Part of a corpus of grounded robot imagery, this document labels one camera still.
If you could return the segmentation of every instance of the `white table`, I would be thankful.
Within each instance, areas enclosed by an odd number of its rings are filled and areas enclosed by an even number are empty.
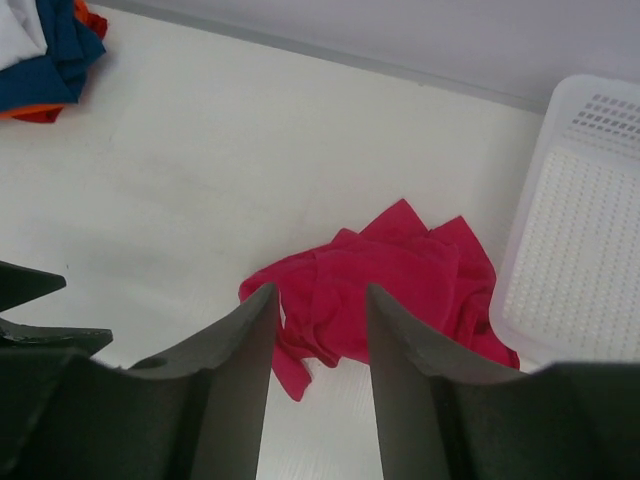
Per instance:
[[[400,197],[499,266],[541,117],[100,8],[108,57],[53,126],[0,123],[0,259],[69,286],[8,312],[111,328],[129,366],[220,318],[254,270]],[[272,378],[258,479],[382,478],[366,366]]]

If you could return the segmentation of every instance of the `red garment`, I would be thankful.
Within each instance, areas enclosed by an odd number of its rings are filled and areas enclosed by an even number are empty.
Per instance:
[[[367,285],[377,283],[405,308],[465,347],[518,368],[489,324],[495,272],[467,223],[458,217],[429,231],[401,200],[362,232],[342,229],[331,243],[285,258],[245,280],[240,300],[276,283],[286,315],[273,370],[296,401],[311,383],[302,359],[335,367],[341,357],[369,363]]]
[[[107,35],[109,24],[106,18],[101,17],[95,13],[89,12],[86,4],[82,1],[76,1],[76,18],[84,23],[87,27],[95,33],[100,40],[104,40]],[[23,113],[22,115],[15,115],[13,118],[16,120],[22,120],[23,122],[30,123],[55,123],[58,119],[58,115],[64,107],[54,108],[52,110],[42,110],[33,113]]]

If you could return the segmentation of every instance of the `crumpled fabric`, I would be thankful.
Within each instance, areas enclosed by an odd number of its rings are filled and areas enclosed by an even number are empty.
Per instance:
[[[91,13],[83,0],[75,0],[75,17],[89,27],[100,40],[104,40],[108,30],[107,19]],[[0,119],[15,118],[30,123],[55,123],[63,109],[64,105],[32,105],[0,113]]]
[[[303,359],[328,367],[346,357],[369,362],[365,295],[377,283],[421,321],[480,355],[513,368],[515,352],[489,323],[493,266],[462,219],[427,229],[401,200],[360,233],[342,229],[327,245],[287,257],[240,286],[241,301],[275,283],[285,314],[273,371],[286,392],[302,399],[311,383]]]
[[[73,0],[36,0],[45,55],[0,72],[0,111],[77,103],[87,69],[104,53],[100,38],[74,16]]]
[[[35,0],[0,0],[0,70],[46,51]]]

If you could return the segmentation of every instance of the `white cloth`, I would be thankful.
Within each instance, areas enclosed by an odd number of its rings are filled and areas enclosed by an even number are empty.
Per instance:
[[[36,0],[0,0],[0,70],[46,52]]]

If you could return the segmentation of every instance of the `laundry basket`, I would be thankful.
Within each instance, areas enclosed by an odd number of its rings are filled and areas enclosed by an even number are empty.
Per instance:
[[[640,359],[640,86],[575,76],[556,88],[491,325],[538,363]]]

